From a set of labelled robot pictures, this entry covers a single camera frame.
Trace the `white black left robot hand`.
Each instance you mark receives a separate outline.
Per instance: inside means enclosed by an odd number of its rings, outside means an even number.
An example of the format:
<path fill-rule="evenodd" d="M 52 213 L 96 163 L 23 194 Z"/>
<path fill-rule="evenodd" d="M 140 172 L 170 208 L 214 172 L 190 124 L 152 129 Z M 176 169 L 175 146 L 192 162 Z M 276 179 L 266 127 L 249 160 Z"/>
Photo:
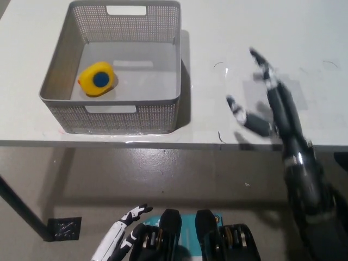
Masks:
<path fill-rule="evenodd" d="M 122 241 L 125 230 L 133 222 L 140 219 L 141 214 L 148 213 L 152 211 L 152 207 L 148 204 L 141 204 L 132 210 L 126 212 L 126 214 L 118 219 L 107 231 L 103 239 L 101 240 L 99 246 L 97 247 L 95 253 L 92 255 L 92 261 L 102 261 L 108 260 L 113 254 L 114 250 L 117 248 L 119 243 Z"/>

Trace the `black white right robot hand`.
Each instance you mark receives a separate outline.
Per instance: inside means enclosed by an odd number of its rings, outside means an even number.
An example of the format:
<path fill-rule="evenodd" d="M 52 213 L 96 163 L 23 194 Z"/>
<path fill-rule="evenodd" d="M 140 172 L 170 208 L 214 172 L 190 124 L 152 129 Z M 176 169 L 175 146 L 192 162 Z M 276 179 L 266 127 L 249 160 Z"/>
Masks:
<path fill-rule="evenodd" d="M 236 121 L 264 138 L 277 135 L 283 145 L 286 166 L 304 165 L 315 161 L 312 143 L 303 136 L 302 126 L 290 90 L 276 75 L 270 63 L 254 48 L 250 55 L 261 69 L 260 78 L 266 85 L 266 95 L 272 111 L 272 122 L 250 113 L 228 95 L 226 101 Z"/>

